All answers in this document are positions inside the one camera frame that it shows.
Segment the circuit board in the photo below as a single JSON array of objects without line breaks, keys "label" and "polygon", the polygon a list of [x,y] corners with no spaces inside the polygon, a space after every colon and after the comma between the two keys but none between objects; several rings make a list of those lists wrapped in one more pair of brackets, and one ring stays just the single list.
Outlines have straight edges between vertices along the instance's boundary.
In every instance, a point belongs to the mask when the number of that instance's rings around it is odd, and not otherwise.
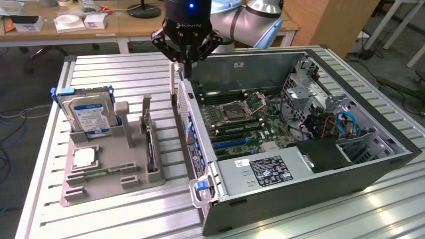
[{"label": "circuit board", "polygon": [[274,105],[260,92],[244,101],[200,104],[218,160],[282,149],[296,142]]}]

